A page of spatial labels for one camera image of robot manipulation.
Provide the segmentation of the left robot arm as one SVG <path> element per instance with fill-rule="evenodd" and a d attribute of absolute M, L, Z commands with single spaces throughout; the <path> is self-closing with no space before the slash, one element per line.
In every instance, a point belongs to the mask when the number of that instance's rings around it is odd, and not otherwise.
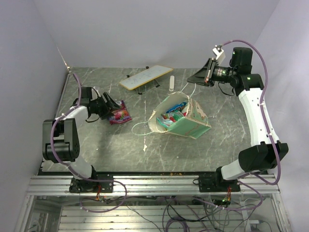
<path fill-rule="evenodd" d="M 73 175 L 70 193 L 112 192 L 113 178 L 107 174 L 99 175 L 80 154 L 78 127 L 92 115 L 109 120 L 123 107 L 123 101 L 114 101 L 106 92 L 99 94 L 94 87 L 81 87 L 67 113 L 43 122 L 43 158 L 69 169 Z"/>

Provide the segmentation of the purple red candy bag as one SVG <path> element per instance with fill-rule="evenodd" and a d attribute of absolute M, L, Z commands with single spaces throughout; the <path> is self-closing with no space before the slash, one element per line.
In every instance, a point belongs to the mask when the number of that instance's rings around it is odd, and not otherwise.
<path fill-rule="evenodd" d="M 125 102 L 121 100 L 121 101 L 117 101 L 116 103 L 118 104 L 120 108 L 112 112 L 113 115 L 108 118 L 109 123 L 113 125 L 113 124 L 122 124 L 128 121 L 131 121 L 132 118 L 126 108 Z"/>

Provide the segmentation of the decorated paper gift bag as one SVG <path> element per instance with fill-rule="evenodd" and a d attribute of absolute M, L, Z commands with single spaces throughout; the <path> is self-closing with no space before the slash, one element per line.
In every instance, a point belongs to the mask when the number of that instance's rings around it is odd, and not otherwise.
<path fill-rule="evenodd" d="M 207 115 L 200 104 L 181 91 L 169 94 L 152 112 L 150 118 L 145 122 L 134 125 L 131 129 L 145 124 L 150 132 L 143 136 L 156 134 L 173 134 L 182 137 L 197 139 L 211 129 Z"/>

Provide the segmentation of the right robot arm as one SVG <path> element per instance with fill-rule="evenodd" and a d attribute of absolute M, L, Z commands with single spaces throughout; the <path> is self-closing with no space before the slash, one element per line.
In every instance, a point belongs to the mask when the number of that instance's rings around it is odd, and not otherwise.
<path fill-rule="evenodd" d="M 238 183 L 238 178 L 247 174 L 258 174 L 270 169 L 281 168 L 281 160 L 289 151 L 287 143 L 280 142 L 265 103 L 266 84 L 261 75 L 252 73 L 253 51 L 247 47 L 233 48 L 228 67 L 221 66 L 225 58 L 222 47 L 213 48 L 214 57 L 187 81 L 197 85 L 212 87 L 215 84 L 230 84 L 233 93 L 240 100 L 250 130 L 251 146 L 240 151 L 238 159 L 217 168 L 213 181 L 206 178 L 200 184 L 200 191 L 206 186 L 215 191 L 230 189 Z"/>

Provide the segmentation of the teal Fox's mint bag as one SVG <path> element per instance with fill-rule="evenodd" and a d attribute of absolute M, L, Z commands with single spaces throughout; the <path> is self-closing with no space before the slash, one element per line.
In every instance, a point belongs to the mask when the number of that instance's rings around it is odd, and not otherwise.
<path fill-rule="evenodd" d="M 161 116 L 157 117 L 156 120 L 161 126 L 168 128 L 173 123 L 177 122 L 178 120 L 180 120 L 183 117 L 184 117 L 184 115 L 183 115 L 182 112 L 176 111 L 176 112 L 173 112 L 173 113 L 162 114 Z"/>

